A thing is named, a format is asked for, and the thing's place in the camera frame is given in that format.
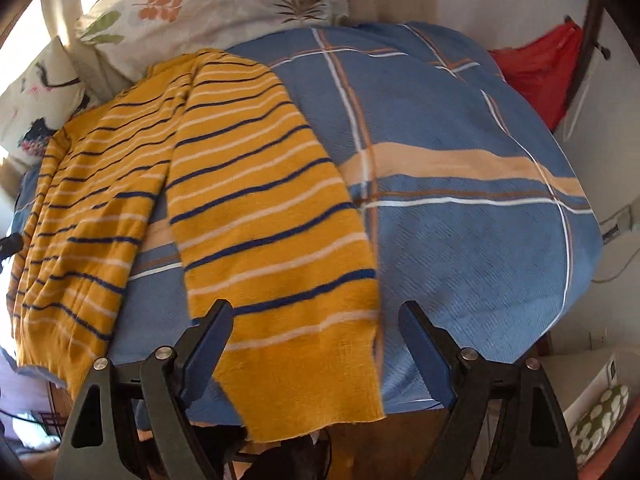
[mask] white cord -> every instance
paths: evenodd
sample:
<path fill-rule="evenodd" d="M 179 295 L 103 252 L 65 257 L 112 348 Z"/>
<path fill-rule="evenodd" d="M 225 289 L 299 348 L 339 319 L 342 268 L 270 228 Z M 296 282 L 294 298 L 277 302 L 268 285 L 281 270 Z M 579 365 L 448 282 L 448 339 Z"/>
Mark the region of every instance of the white cord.
<path fill-rule="evenodd" d="M 591 78 L 593 77 L 593 74 L 595 74 L 596 69 L 598 67 L 598 63 L 600 62 L 600 56 L 602 56 L 602 53 L 597 48 L 594 50 L 596 51 L 596 57 L 593 60 L 593 65 L 591 66 L 591 69 L 589 70 L 587 77 L 584 79 L 584 83 L 583 83 L 584 89 L 582 90 L 582 95 L 580 95 L 580 100 L 578 101 L 578 105 L 575 109 L 574 118 L 571 122 L 571 127 L 569 128 L 569 132 L 567 132 L 566 130 L 566 120 L 568 119 L 568 117 L 565 117 L 564 121 L 562 121 L 562 142 L 567 142 L 569 139 L 571 139 L 571 136 L 574 134 L 575 123 L 578 122 L 578 117 L 580 116 L 580 112 L 582 111 L 584 100 L 587 98 L 589 88 L 591 87 Z"/>

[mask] yellow striped sweater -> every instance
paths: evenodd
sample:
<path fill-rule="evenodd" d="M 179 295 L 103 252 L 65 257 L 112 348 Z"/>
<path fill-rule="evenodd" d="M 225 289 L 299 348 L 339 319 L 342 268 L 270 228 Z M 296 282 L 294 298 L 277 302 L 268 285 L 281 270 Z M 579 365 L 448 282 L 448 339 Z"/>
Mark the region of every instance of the yellow striped sweater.
<path fill-rule="evenodd" d="M 19 363 L 78 392 L 163 186 L 191 317 L 217 298 L 234 306 L 214 375 L 252 438 L 380 418 L 358 213 L 280 80 L 215 50 L 153 67 L 52 138 L 13 268 Z"/>

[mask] bedsheet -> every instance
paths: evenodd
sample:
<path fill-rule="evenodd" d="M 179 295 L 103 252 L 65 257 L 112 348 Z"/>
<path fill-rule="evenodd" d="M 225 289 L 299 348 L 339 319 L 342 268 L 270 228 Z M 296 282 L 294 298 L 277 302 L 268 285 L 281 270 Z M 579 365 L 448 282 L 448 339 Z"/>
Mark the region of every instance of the bedsheet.
<path fill-rule="evenodd" d="M 461 347 L 510 362 L 586 290 L 602 247 L 589 203 L 478 44 L 408 23 L 290 30 L 230 50 L 275 71 L 360 206 L 378 259 L 387 413 L 437 404 L 398 331 L 403 301 L 418 301 Z M 17 210 L 28 210 L 30 175 Z M 163 194 L 149 227 L 157 242 L 134 263 L 110 346 L 117 364 L 175 342 L 190 323 L 165 216 Z M 213 381 L 188 415 L 241 423 Z"/>

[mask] green patterned fabric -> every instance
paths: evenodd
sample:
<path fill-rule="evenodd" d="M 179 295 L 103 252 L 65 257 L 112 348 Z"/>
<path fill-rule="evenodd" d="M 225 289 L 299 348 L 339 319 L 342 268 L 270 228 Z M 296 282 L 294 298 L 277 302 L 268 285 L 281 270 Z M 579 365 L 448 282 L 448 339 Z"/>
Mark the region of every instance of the green patterned fabric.
<path fill-rule="evenodd" d="M 571 444 L 578 466 L 583 466 L 602 446 L 622 418 L 628 400 L 628 386 L 612 386 L 571 430 Z"/>

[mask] wooden floor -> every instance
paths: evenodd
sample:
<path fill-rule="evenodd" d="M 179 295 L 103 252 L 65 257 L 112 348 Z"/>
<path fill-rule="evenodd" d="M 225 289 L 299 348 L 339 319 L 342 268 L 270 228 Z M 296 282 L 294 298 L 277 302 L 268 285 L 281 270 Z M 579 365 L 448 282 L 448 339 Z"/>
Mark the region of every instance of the wooden floor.
<path fill-rule="evenodd" d="M 328 480 L 413 479 L 446 415 L 446 410 L 425 410 L 390 415 L 372 424 L 332 426 Z"/>

